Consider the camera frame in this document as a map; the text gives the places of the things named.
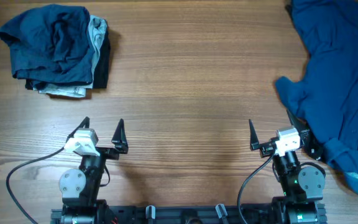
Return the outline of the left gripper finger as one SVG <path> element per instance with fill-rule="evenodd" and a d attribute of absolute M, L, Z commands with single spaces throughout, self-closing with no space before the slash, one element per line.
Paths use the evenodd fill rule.
<path fill-rule="evenodd" d="M 118 153 L 127 154 L 129 145 L 125 134 L 123 119 L 119 120 L 111 142 L 114 144 L 114 148 Z"/>
<path fill-rule="evenodd" d="M 89 128 L 89 126 L 90 126 L 90 118 L 86 116 L 83 119 L 83 121 L 67 136 L 66 141 L 68 141 L 70 138 L 72 138 L 78 129 Z"/>

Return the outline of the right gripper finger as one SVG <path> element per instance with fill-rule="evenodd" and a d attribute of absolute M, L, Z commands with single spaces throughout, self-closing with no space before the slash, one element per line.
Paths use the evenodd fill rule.
<path fill-rule="evenodd" d="M 301 145 L 306 154 L 314 160 L 320 161 L 323 158 L 324 147 L 320 145 L 306 121 L 297 118 L 287 110 L 287 115 L 292 126 L 300 135 Z"/>
<path fill-rule="evenodd" d="M 259 142 L 259 139 L 257 137 L 256 130 L 254 128 L 254 124 L 251 119 L 249 119 L 249 128 L 250 128 L 250 149 L 252 151 L 254 150 L 261 150 L 261 151 L 272 151 L 274 150 L 274 142 L 275 138 L 271 138 L 267 142 Z"/>

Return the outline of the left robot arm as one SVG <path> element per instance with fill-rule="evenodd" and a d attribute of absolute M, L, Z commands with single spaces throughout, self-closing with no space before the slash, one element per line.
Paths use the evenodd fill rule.
<path fill-rule="evenodd" d="M 69 169 L 59 180 L 63 207 L 51 214 L 51 222 L 59 224 L 97 224 L 117 223 L 118 219 L 104 199 L 98 198 L 103 174 L 108 174 L 107 160 L 118 160 L 129 150 L 124 120 L 120 119 L 112 136 L 113 147 L 98 147 L 96 131 L 90 128 L 86 117 L 71 132 L 63 147 L 68 152 L 81 156 L 77 169 Z"/>

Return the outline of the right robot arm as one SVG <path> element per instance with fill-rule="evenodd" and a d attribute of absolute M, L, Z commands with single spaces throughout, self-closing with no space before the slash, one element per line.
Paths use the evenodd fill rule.
<path fill-rule="evenodd" d="M 267 160 L 246 179 L 245 183 L 272 163 L 273 174 L 281 185 L 283 196 L 270 203 L 238 205 L 242 223 L 326 223 L 323 199 L 326 173 L 313 162 L 301 163 L 296 151 L 314 151 L 316 142 L 307 123 L 287 112 L 291 126 L 276 130 L 276 136 L 260 142 L 252 120 L 249 120 L 250 149 L 259 151 Z"/>

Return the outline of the blue polo shirt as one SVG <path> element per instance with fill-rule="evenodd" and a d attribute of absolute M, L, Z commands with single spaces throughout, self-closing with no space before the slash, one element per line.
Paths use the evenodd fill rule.
<path fill-rule="evenodd" d="M 276 89 L 358 194 L 358 2 L 295 0 L 290 9 L 310 58 L 302 80 L 281 77 Z"/>

